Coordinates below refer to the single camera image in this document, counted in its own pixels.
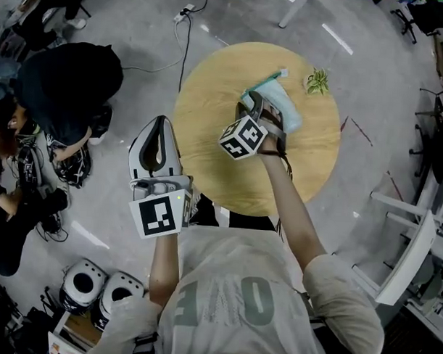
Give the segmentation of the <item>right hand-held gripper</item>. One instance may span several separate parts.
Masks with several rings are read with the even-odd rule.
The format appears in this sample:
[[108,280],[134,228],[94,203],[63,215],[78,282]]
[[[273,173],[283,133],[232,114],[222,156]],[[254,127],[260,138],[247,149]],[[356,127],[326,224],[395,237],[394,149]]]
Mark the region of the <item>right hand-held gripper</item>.
[[[285,157],[286,132],[267,120],[270,105],[277,109],[256,91],[248,95],[253,101],[251,110],[244,103],[237,103],[235,121],[218,139],[219,146],[235,161],[257,154]],[[283,115],[278,113],[283,125]]]

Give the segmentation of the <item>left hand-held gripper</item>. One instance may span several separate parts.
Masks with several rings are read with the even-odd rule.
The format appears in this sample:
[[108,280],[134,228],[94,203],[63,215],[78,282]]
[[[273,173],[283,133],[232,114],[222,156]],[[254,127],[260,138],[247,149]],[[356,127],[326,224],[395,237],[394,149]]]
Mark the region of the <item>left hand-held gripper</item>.
[[129,208],[142,239],[178,234],[189,226],[192,177],[182,175],[174,135],[170,120],[160,115],[129,148],[129,171],[135,179],[130,182],[133,201]]

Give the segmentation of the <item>person's right hand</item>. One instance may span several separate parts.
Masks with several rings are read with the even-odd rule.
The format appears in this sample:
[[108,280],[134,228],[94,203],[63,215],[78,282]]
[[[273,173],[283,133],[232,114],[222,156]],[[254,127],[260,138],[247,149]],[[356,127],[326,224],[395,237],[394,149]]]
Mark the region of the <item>person's right hand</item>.
[[274,124],[278,128],[283,128],[280,114],[271,105],[264,106],[260,118],[270,121],[272,124]]

